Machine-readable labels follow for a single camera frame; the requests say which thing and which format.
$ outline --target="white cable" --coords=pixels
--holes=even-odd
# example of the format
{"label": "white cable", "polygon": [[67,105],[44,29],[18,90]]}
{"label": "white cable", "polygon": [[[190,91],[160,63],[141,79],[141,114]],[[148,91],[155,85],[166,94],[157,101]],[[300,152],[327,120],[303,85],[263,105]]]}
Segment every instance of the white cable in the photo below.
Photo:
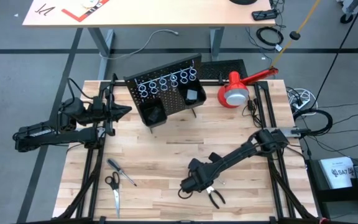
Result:
{"label": "white cable", "polygon": [[168,30],[168,29],[157,30],[157,31],[153,32],[152,35],[150,35],[150,37],[149,37],[148,41],[146,42],[146,44],[145,44],[141,49],[139,49],[139,50],[136,50],[136,51],[134,51],[134,52],[132,52],[132,53],[124,54],[124,55],[122,55],[122,56],[115,57],[115,58],[105,57],[105,56],[103,56],[101,53],[99,53],[99,55],[100,55],[100,57],[105,58],[105,59],[109,59],[109,60],[117,60],[117,59],[119,59],[119,58],[123,58],[123,57],[126,57],[126,56],[134,55],[134,54],[136,54],[136,53],[142,51],[143,49],[145,49],[146,46],[149,44],[150,40],[152,40],[153,35],[156,34],[156,33],[158,33],[158,32],[170,32],[170,33],[172,33],[172,34],[179,35],[179,32],[176,32],[176,31],[173,31],[173,30]]}
{"label": "white cable", "polygon": [[[290,93],[293,91],[293,90],[289,90],[287,91],[287,95],[289,97],[289,102],[290,102],[290,105],[292,105],[294,102],[296,102],[297,100],[297,97],[300,97],[301,100],[309,100],[309,103],[312,102],[311,100],[311,97],[316,101],[316,97],[314,96],[314,94],[312,94],[312,92],[310,92],[309,90],[306,90],[304,88],[294,88],[295,91],[297,91],[299,93],[299,96],[297,93],[292,93],[291,96],[290,96]],[[307,114],[304,114],[302,116],[313,116],[315,115],[316,113],[307,113]]]}

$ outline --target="wooden workbench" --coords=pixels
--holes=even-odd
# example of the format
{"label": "wooden workbench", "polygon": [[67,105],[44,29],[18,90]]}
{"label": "wooden workbench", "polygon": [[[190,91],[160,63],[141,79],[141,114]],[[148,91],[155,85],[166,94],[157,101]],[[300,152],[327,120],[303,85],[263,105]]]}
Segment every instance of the wooden workbench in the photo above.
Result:
{"label": "wooden workbench", "polygon": [[[33,0],[25,26],[273,26],[274,19],[254,21],[251,12],[269,10],[269,0],[241,6],[229,0],[109,0],[82,22],[62,13],[77,9],[85,0]],[[38,11],[55,7],[44,15]]]}
{"label": "wooden workbench", "polygon": [[[283,80],[268,83],[277,125],[294,126]],[[99,84],[99,81],[86,81],[83,90],[89,96],[97,96]],[[121,220],[254,221],[269,220],[269,216],[275,215],[272,185],[264,157],[246,159],[220,175],[226,184],[215,181],[213,187],[221,192],[226,204],[218,201],[219,210],[214,208],[206,192],[195,192],[187,200],[177,195],[180,181],[188,175],[187,165],[192,158],[207,162],[211,152],[225,156],[258,130],[250,116],[241,115],[243,107],[227,109],[220,106],[216,99],[218,88],[204,87],[208,99],[203,106],[195,108],[197,118],[191,110],[173,114],[166,124],[153,128],[151,134],[143,125],[127,88],[114,87],[116,103],[132,106],[132,111],[114,123],[116,136],[106,138],[95,219],[100,216],[116,219],[113,192],[104,183],[105,177],[112,174],[105,162],[107,158],[117,160],[138,185],[134,187],[121,177]],[[250,97],[254,98],[253,87],[249,89]],[[296,139],[290,139],[290,142],[299,144]],[[87,150],[82,146],[68,152],[54,217],[61,214],[78,193],[86,154]],[[316,215],[303,158],[286,150],[284,160],[291,189],[308,211]],[[90,192],[85,201],[84,216],[88,213]],[[282,192],[281,199],[284,214],[288,215]]]}

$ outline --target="pliers handle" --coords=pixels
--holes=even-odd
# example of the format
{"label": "pliers handle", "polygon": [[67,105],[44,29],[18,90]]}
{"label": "pliers handle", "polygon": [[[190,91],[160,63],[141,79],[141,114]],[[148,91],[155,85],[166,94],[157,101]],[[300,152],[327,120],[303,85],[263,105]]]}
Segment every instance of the pliers handle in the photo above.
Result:
{"label": "pliers handle", "polygon": [[212,193],[216,193],[218,195],[218,197],[222,200],[223,204],[226,204],[226,201],[224,200],[223,196],[221,195],[221,193],[219,193],[217,190],[215,190],[212,186],[209,186],[206,189],[207,193],[208,193],[208,197],[211,200],[212,204],[219,209],[219,206],[217,205],[217,203],[214,201],[214,198],[212,198]]}

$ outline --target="pegboard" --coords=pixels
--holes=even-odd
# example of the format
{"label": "pegboard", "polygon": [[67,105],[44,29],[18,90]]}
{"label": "pegboard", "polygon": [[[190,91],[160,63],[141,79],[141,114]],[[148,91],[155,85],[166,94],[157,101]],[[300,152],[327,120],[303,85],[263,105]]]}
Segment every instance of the pegboard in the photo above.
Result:
{"label": "pegboard", "polygon": [[185,104],[180,89],[194,84],[201,86],[198,80],[200,66],[201,54],[198,54],[137,75],[124,77],[124,80],[139,112],[140,105],[161,99],[165,114],[168,116],[194,107]]}

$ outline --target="screwdriver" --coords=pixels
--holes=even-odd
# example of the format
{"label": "screwdriver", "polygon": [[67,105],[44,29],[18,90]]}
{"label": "screwdriver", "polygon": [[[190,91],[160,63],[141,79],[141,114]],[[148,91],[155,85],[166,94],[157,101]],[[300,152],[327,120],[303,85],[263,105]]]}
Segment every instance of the screwdriver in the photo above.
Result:
{"label": "screwdriver", "polygon": [[135,185],[135,187],[137,187],[137,185],[135,184],[135,182],[129,178],[124,171],[121,169],[121,167],[119,167],[118,163],[112,159],[107,159],[107,163],[113,168],[115,169],[119,174],[122,174],[125,178],[127,178],[129,180],[129,182],[133,185]]}

